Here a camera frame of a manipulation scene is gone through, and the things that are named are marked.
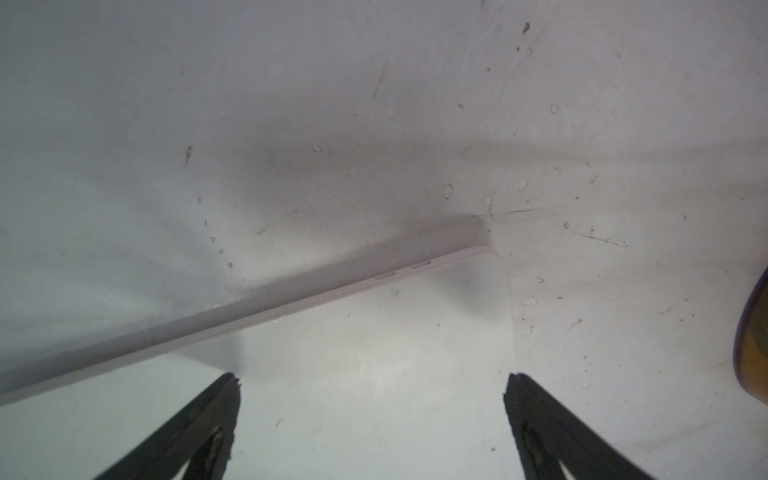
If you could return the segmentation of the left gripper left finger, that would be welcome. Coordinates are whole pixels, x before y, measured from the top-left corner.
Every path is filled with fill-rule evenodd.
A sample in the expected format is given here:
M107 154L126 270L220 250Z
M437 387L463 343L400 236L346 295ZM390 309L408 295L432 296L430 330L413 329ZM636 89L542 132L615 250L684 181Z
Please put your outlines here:
M98 477L221 479L241 405L238 378L225 373Z

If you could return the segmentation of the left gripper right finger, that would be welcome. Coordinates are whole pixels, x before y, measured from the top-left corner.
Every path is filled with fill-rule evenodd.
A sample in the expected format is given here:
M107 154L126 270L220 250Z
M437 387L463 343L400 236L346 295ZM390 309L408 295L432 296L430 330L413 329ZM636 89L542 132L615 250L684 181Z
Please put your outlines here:
M525 478L650 477L531 377L511 374L503 401Z

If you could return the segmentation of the white laptop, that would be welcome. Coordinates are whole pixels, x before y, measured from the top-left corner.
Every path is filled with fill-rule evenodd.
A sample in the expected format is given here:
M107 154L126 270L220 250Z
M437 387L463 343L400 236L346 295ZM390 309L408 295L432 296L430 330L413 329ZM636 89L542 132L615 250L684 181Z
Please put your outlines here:
M509 279L437 257L5 395L5 479L90 479L225 373L229 479L519 479Z

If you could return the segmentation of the potted green plant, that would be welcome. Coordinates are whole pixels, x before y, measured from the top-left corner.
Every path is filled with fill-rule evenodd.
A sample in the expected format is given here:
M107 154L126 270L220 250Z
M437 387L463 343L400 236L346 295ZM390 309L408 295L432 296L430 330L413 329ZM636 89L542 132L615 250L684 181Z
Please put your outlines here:
M767 275L765 270L745 304L733 349L738 383L763 404L767 404Z

